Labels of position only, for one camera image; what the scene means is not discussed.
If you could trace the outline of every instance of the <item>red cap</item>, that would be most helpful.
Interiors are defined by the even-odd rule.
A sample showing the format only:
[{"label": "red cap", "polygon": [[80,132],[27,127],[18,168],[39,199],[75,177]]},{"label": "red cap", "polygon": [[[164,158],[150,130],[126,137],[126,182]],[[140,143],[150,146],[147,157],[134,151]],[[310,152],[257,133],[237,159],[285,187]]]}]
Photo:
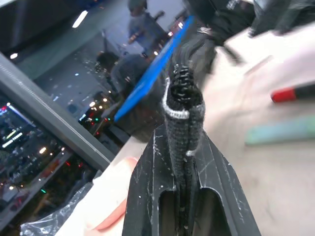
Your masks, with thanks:
[{"label": "red cap", "polygon": [[287,102],[296,100],[294,88],[284,88],[271,94],[273,102]]}]

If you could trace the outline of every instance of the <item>blue panel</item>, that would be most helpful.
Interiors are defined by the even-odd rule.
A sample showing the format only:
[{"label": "blue panel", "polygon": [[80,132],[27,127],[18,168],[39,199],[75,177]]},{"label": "blue panel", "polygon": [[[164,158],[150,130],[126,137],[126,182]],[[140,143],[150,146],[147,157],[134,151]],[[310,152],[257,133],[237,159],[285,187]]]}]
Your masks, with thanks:
[{"label": "blue panel", "polygon": [[126,99],[125,103],[122,107],[118,110],[115,115],[115,121],[119,120],[123,117],[127,112],[129,112],[137,103],[146,96],[158,76],[160,75],[161,71],[166,66],[167,62],[170,60],[174,49],[181,43],[182,37],[185,35],[187,29],[189,28],[190,24],[193,22],[193,16],[190,16],[186,23],[184,24],[183,29],[178,32],[172,41],[170,41],[161,51],[158,57],[150,65],[149,69],[144,73],[141,80],[136,85],[135,89]]}]

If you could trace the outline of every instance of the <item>clear plastic wrap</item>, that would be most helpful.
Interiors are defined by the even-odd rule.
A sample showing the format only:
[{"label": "clear plastic wrap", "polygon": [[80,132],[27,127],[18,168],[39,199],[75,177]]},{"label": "clear plastic wrap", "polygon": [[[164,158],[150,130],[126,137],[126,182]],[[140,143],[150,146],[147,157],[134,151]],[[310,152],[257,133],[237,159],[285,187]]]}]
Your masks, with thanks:
[{"label": "clear plastic wrap", "polygon": [[[98,171],[94,179],[102,174]],[[70,201],[66,201],[66,205],[59,210],[51,213],[50,215],[34,221],[21,225],[21,236],[54,236],[58,230],[62,227],[65,221],[72,214],[77,204],[86,196],[89,190],[93,187],[92,182],[86,183],[80,188]]]}]

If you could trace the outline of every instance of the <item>red marker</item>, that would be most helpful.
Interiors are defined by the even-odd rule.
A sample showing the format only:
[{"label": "red marker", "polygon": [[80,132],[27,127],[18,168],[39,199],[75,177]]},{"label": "red marker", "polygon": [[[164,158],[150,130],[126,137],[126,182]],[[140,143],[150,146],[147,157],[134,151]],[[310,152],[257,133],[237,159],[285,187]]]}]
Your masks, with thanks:
[{"label": "red marker", "polygon": [[274,103],[308,98],[315,98],[315,84],[307,84],[296,88],[283,88],[271,94],[271,99]]}]

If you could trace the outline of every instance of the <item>black plastic holder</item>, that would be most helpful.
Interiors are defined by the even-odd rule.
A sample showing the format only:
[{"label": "black plastic holder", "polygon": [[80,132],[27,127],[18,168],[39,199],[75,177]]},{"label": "black plastic holder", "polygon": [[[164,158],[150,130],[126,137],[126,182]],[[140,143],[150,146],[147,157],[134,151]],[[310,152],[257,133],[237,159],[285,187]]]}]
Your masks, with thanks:
[{"label": "black plastic holder", "polygon": [[[195,156],[193,236],[260,236],[230,163],[205,132]],[[165,126],[157,128],[130,180],[123,236],[175,236],[175,191]]]}]

